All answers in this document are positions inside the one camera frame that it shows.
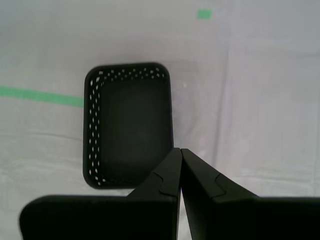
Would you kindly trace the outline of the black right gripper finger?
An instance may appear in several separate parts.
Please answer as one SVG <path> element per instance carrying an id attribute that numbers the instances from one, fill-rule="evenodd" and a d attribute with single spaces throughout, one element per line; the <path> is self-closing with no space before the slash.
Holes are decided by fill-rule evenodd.
<path id="1" fill-rule="evenodd" d="M 181 150 L 174 148 L 127 196 L 47 195 L 19 216 L 25 240 L 175 240 Z"/>
<path id="2" fill-rule="evenodd" d="M 318 240 L 318 197 L 261 197 L 182 149 L 181 187 L 194 240 Z"/>

